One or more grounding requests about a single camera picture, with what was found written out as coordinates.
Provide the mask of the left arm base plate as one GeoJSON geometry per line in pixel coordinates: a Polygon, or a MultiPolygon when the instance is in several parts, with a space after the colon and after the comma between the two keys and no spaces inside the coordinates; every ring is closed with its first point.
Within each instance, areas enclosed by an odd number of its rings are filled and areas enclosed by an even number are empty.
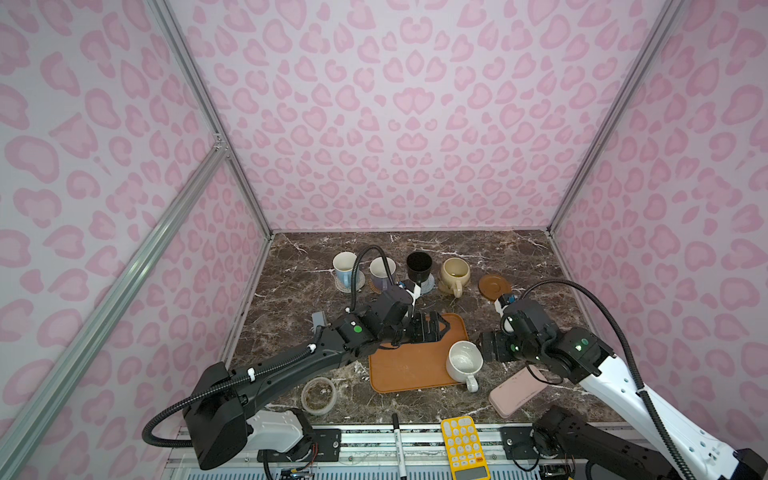
{"type": "Polygon", "coordinates": [[[304,464],[313,462],[336,462],[340,456],[341,430],[314,429],[309,434],[304,434],[296,445],[286,452],[278,452],[274,449],[260,450],[257,460],[268,463],[293,463],[304,464]]]}

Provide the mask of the grey blue woven coaster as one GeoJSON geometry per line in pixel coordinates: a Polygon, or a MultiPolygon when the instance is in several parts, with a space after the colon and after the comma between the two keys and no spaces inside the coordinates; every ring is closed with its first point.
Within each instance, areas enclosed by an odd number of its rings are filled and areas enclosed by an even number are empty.
{"type": "MultiPolygon", "coordinates": [[[[405,288],[408,291],[414,292],[416,286],[418,285],[416,282],[414,282],[411,279],[406,279],[404,281],[405,288]]],[[[428,276],[428,278],[421,282],[419,285],[419,296],[425,296],[428,295],[430,292],[432,292],[435,288],[435,278],[432,274],[428,276]]]]}

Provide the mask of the white speckled mug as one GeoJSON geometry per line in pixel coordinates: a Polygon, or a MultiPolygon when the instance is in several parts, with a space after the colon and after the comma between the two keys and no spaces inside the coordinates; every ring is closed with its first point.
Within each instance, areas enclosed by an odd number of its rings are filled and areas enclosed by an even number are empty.
{"type": "Polygon", "coordinates": [[[479,389],[476,376],[483,365],[482,354],[472,342],[459,341],[449,349],[446,371],[454,381],[464,384],[471,393],[479,389]]]}

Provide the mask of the black mug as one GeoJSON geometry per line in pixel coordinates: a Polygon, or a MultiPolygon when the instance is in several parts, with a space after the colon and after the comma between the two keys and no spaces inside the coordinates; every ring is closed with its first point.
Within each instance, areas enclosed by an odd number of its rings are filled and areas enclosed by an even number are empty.
{"type": "Polygon", "coordinates": [[[414,251],[406,258],[408,278],[415,284],[421,285],[429,279],[432,266],[432,257],[424,251],[414,251]]]}

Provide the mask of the lavender mug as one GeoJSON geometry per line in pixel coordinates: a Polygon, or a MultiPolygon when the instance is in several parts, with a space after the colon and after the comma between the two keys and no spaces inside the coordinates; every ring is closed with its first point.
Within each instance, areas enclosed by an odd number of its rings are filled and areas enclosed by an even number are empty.
{"type": "Polygon", "coordinates": [[[388,289],[392,284],[390,277],[395,270],[396,263],[392,258],[387,258],[387,266],[381,257],[375,258],[369,266],[372,288],[378,293],[388,289]]]}

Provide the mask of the beige ceramic mug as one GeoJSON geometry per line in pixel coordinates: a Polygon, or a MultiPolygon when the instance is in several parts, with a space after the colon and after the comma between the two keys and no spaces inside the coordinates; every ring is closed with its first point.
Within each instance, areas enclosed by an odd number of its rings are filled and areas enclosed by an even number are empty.
{"type": "Polygon", "coordinates": [[[443,262],[440,269],[439,282],[461,282],[467,285],[470,281],[470,277],[471,270],[469,264],[461,258],[453,257],[443,262]]]}

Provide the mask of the light blue mug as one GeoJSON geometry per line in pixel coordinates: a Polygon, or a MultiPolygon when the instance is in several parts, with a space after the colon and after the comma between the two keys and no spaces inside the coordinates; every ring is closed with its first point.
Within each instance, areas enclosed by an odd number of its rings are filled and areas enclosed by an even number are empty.
{"type": "Polygon", "coordinates": [[[352,288],[352,270],[356,259],[357,255],[353,252],[340,252],[333,258],[336,287],[343,292],[352,288]]]}

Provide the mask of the cork flower shaped coaster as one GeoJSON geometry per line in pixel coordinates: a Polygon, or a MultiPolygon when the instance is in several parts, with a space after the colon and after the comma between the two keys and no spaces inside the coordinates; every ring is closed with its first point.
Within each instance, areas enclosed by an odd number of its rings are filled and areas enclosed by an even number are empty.
{"type": "Polygon", "coordinates": [[[438,284],[438,290],[445,295],[450,295],[455,298],[461,298],[462,295],[467,291],[467,286],[461,282],[446,283],[446,282],[440,281],[438,284]]]}

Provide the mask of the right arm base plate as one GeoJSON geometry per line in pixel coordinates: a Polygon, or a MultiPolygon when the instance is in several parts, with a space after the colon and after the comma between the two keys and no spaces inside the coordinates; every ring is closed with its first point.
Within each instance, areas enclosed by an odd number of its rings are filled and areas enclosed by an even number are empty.
{"type": "Polygon", "coordinates": [[[532,426],[503,426],[499,429],[507,460],[534,461],[540,458],[534,448],[532,426]]]}

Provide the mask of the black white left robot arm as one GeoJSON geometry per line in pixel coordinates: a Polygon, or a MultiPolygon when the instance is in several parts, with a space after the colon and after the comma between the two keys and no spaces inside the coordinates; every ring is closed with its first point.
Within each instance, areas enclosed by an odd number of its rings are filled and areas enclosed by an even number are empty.
{"type": "Polygon", "coordinates": [[[397,282],[387,269],[382,293],[367,304],[359,303],[359,267],[370,251],[381,260],[387,258],[378,245],[357,254],[350,272],[348,307],[330,325],[318,327],[311,341],[254,366],[230,370],[218,362],[208,367],[190,396],[146,423],[142,440],[158,448],[191,448],[202,470],[227,463],[248,446],[297,456],[308,448],[314,430],[297,408],[267,410],[275,398],[380,349],[441,341],[451,329],[449,322],[436,312],[425,314],[416,307],[425,275],[397,282]]]}

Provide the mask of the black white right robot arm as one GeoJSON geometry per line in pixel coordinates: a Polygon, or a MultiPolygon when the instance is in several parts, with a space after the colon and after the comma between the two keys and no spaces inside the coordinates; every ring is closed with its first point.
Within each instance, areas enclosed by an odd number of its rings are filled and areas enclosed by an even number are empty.
{"type": "Polygon", "coordinates": [[[754,450],[735,449],[710,435],[658,395],[643,380],[629,342],[607,307],[586,287],[567,286],[586,296],[603,314],[621,346],[617,355],[589,330],[561,329],[531,298],[504,293],[494,301],[497,330],[476,341],[488,362],[522,362],[552,374],[599,398],[650,444],[644,449],[620,442],[600,429],[577,425],[573,415],[551,408],[535,424],[534,445],[541,455],[562,449],[626,479],[764,479],[767,462],[754,450]]]}

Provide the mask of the brown wooden round coaster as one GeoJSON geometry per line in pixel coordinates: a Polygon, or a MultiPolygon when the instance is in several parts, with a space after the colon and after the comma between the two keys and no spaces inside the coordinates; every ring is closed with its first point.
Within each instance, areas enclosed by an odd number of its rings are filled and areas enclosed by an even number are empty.
{"type": "Polygon", "coordinates": [[[482,276],[478,281],[478,289],[480,294],[491,302],[512,291],[510,283],[504,277],[495,274],[482,276]]]}

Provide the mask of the multicolour woven round coaster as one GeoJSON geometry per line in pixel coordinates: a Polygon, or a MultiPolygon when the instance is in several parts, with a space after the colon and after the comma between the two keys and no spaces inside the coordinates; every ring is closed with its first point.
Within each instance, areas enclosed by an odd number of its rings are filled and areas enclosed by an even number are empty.
{"type": "MultiPolygon", "coordinates": [[[[348,286],[345,286],[345,285],[343,284],[343,282],[342,282],[342,281],[339,279],[339,277],[338,277],[338,276],[335,276],[335,277],[334,277],[334,284],[335,284],[335,288],[336,288],[338,291],[342,292],[342,293],[350,293],[350,292],[351,292],[351,288],[350,288],[350,287],[348,287],[348,286]]],[[[365,278],[365,275],[364,275],[362,272],[359,272],[359,273],[357,274],[357,284],[356,284],[356,290],[357,290],[357,291],[360,291],[360,290],[362,290],[362,289],[363,289],[363,287],[365,286],[365,284],[366,284],[366,278],[365,278]]]]}

